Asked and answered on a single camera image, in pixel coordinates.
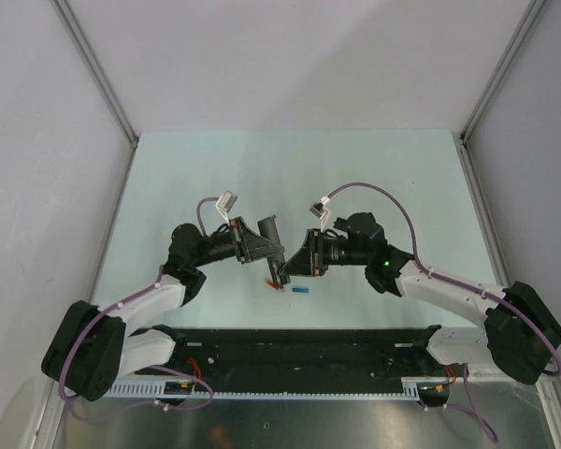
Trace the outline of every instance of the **light green table surface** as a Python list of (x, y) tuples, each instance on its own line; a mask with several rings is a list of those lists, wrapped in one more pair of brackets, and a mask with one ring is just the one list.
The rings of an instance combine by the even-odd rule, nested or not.
[[(308, 211), (349, 181), (393, 193), (411, 215), (421, 257), (479, 282), (495, 277), (463, 171), (446, 130), (265, 133), (146, 133), (141, 136), (94, 302), (114, 302), (150, 282), (165, 262), (172, 230), (196, 223), (195, 205), (225, 190), (238, 194), (232, 215), (256, 222), (273, 213), (287, 258), (306, 229)], [(349, 189), (331, 202), (338, 216), (371, 211), (395, 246), (410, 251), (405, 221), (373, 191)], [(222, 223), (213, 203), (203, 208), (209, 232)], [(363, 328), (440, 324), (471, 326), (462, 318), (410, 298), (379, 295), (363, 268), (331, 267), (322, 278), (292, 278), (309, 294), (274, 291), (265, 261), (241, 266), (229, 259), (203, 267), (199, 296), (167, 313), (169, 326)]]

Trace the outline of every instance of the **white cable connector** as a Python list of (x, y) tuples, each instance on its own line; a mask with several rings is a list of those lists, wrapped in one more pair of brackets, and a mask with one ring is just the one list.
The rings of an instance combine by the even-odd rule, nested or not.
[(222, 215), (228, 225), (230, 225), (228, 212), (231, 211), (236, 202), (237, 195), (235, 195), (230, 190), (224, 192), (216, 201), (216, 210)]
[(330, 219), (333, 216), (332, 211), (326, 207), (326, 204), (329, 202), (330, 198), (328, 196), (323, 196), (320, 198), (320, 201), (317, 203), (311, 203), (311, 206), (309, 206), (309, 211), (316, 215), (316, 217), (320, 220), (320, 230), (322, 232), (330, 227)]

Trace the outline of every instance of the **black joint housing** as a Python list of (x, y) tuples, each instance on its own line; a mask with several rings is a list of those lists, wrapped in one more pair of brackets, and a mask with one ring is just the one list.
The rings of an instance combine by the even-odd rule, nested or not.
[(376, 223), (376, 219), (371, 212), (357, 212), (347, 220), (337, 218), (334, 227), (339, 231), (346, 232), (354, 246), (386, 245), (384, 229)]
[[(503, 291), (505, 300), (526, 315), (556, 349), (561, 344), (561, 326), (538, 293), (522, 282)], [(490, 310), (484, 327), (495, 364), (516, 381), (535, 384), (552, 355), (534, 331), (502, 305)]]
[[(78, 301), (68, 308), (41, 362), (44, 374), (59, 381), (75, 340), (97, 314), (97, 306), (85, 301)], [(102, 398), (119, 373), (125, 328), (121, 318), (105, 316), (100, 320), (75, 354), (65, 386), (87, 400)]]
[(280, 243), (277, 244), (253, 232), (242, 217), (232, 219), (230, 226), (235, 255), (242, 264), (284, 253)]
[(378, 293), (389, 292), (400, 297), (401, 292), (396, 286), (396, 280), (401, 275), (401, 269), (410, 260), (413, 260), (413, 254), (401, 251), (393, 245), (387, 245), (385, 250), (377, 253), (366, 267), (367, 282)]
[(323, 276), (328, 269), (324, 257), (324, 235), (320, 229), (308, 229), (306, 238), (297, 253), (279, 268), (283, 276)]

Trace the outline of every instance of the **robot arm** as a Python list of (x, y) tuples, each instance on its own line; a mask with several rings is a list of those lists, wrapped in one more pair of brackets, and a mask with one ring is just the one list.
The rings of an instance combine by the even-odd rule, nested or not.
[(529, 285), (485, 285), (426, 268), (413, 254), (390, 245), (371, 213), (339, 218), (334, 227), (347, 237), (330, 230), (308, 230), (301, 249), (280, 268), (280, 273), (316, 277), (323, 276), (332, 265), (366, 267), (366, 279), (377, 292), (429, 302), (485, 331), (495, 364), (524, 384), (536, 382), (551, 359), (551, 351), (511, 312), (511, 307), (505, 306), (510, 304), (521, 311), (554, 348), (561, 344), (561, 326)]
[[(85, 301), (69, 308), (44, 356), (42, 371), (56, 381), (65, 371), (66, 387), (88, 400), (96, 400), (104, 396), (118, 376), (167, 363), (184, 336), (167, 326), (154, 326), (147, 331), (140, 328), (197, 295), (206, 280), (198, 267), (231, 257), (241, 264), (267, 258), (271, 272), (273, 263), (276, 270), (284, 262), (284, 249), (278, 241), (274, 219), (262, 222), (272, 239), (251, 231), (241, 217), (230, 219), (228, 225), (210, 236), (203, 236), (193, 224), (178, 226), (155, 283), (102, 311)], [(285, 276), (279, 282), (288, 283), (289, 278)]]

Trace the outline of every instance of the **metal frame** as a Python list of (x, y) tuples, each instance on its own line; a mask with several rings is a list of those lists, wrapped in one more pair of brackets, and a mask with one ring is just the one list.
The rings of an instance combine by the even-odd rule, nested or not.
[(79, 21), (73, 12), (73, 9), (68, 4), (67, 0), (50, 0), (58, 17), (63, 22), (65, 30), (70, 35), (73, 44), (79, 51), (79, 56), (83, 60), (83, 63), (87, 66), (87, 69), (92, 75), (93, 80), (100, 94), (104, 98), (108, 108), (112, 112), (115, 120), (117, 121), (122, 132), (129, 140), (132, 148), (137, 147), (137, 142), (139, 137), (133, 130), (133, 126), (129, 122), (124, 110), (122, 109), (121, 102), (119, 101), (117, 95), (114, 93), (112, 84), (108, 81), (108, 77), (102, 68), (102, 65), (97, 60), (94, 50), (90, 45), (87, 37), (83, 33)]
[(478, 122), (484, 115), (484, 112), (486, 112), (492, 104), (500, 86), (510, 73), (511, 68), (517, 61), (522, 49), (536, 29), (536, 26), (540, 22), (540, 19), (542, 19), (542, 16), (544, 16), (551, 2), (552, 0), (532, 0), (525, 10), (524, 17), (517, 25), (509, 44), (507, 44), (507, 48), (496, 65), (495, 71), (488, 80), (488, 84), (486, 84), (482, 95), (480, 95), (480, 100), (478, 100), (478, 103), (464, 126), (461, 133), (464, 142), (468, 142), (469, 138), (476, 130)]
[[(486, 197), (470, 157), (469, 145), (461, 137), (453, 136), (461, 167), (466, 176), (467, 187), (471, 195), (474, 209), (480, 223), (484, 244), (488, 250), (490, 263), (493, 266), (496, 280), (501, 285), (511, 285), (511, 278), (505, 264), (502, 247), (498, 243), (495, 223), (488, 208)], [(542, 409), (549, 424), (554, 446), (561, 449), (561, 381), (559, 378), (542, 376), (536, 387), (539, 392)]]
[[(122, 129), (122, 132), (128, 139), (132, 148), (129, 160), (127, 162), (124, 181), (118, 193), (117, 202), (109, 223), (107, 238), (105, 239), (104, 246), (99, 256), (98, 268), (95, 272), (93, 281), (89, 286), (90, 295), (93, 296), (95, 292), (95, 286), (97, 285), (104, 264), (106, 250), (111, 238), (112, 229), (114, 227), (116, 216), (118, 214), (118, 210), (122, 201), (124, 187), (131, 171), (133, 156), (135, 154), (135, 149), (137, 148), (138, 136), (134, 131), (133, 126), (130, 124), (126, 114), (124, 113), (122, 105), (118, 100), (117, 95), (115, 95), (114, 89), (112, 88), (111, 83), (108, 81), (103, 67), (98, 62), (97, 57), (95, 56), (95, 53), (87, 37), (83, 33), (79, 25), (79, 21), (75, 16), (71, 6), (68, 4), (67, 0), (50, 1), (52, 2), (59, 18), (63, 22), (63, 26), (65, 27), (67, 33), (70, 35), (71, 40), (79, 51), (81, 59), (90, 71), (90, 74), (96, 83), (96, 87), (100, 91), (100, 94), (103, 96), (104, 101), (107, 103), (108, 108), (114, 115), (114, 118), (116, 119), (119, 127)], [(453, 136), (461, 166), (466, 177), (467, 186), (469, 188), (474, 208), (478, 216), (478, 221), (481, 225), (484, 243), (488, 250), (491, 264), (496, 275), (496, 280), (499, 283), (504, 284), (510, 283), (510, 277), (507, 271), (501, 247), (498, 244), (496, 229), (487, 206), (486, 198), (482, 192), (478, 175), (469, 156), (468, 140), (476, 130), (483, 114), (492, 104), (492, 101), (498, 93), (499, 87), (502, 85), (503, 81), (511, 71), (511, 68), (517, 60), (525, 43), (528, 41), (531, 34), (535, 30), (537, 24), (539, 23), (539, 20), (546, 11), (547, 6), (550, 5), (551, 1), (552, 0), (532, 0), (525, 12), (524, 17), (515, 30), (510, 43), (505, 49), (503, 56), (499, 60), (495, 71), (489, 79), (488, 84), (482, 92), (482, 95), (474, 110), (472, 111), (462, 133), (458, 134), (457, 136)], [(500, 377), (499, 373), (494, 374), (496, 378)], [(494, 379), (494, 377), (487, 376), (484, 378), (484, 380), (486, 379)], [(561, 383), (558, 379), (540, 380), (537, 383), (537, 388), (539, 391), (540, 399), (542, 401), (546, 419), (549, 423), (549, 427), (553, 435), (555, 447), (561, 448)], [(39, 449), (52, 447), (56, 438), (63, 409), (64, 404), (58, 397), (56, 384), (52, 381), (47, 382), (43, 405), (38, 408), (38, 414), (36, 417), (37, 426), (34, 427), (35, 433), (30, 439), (28, 447)]]

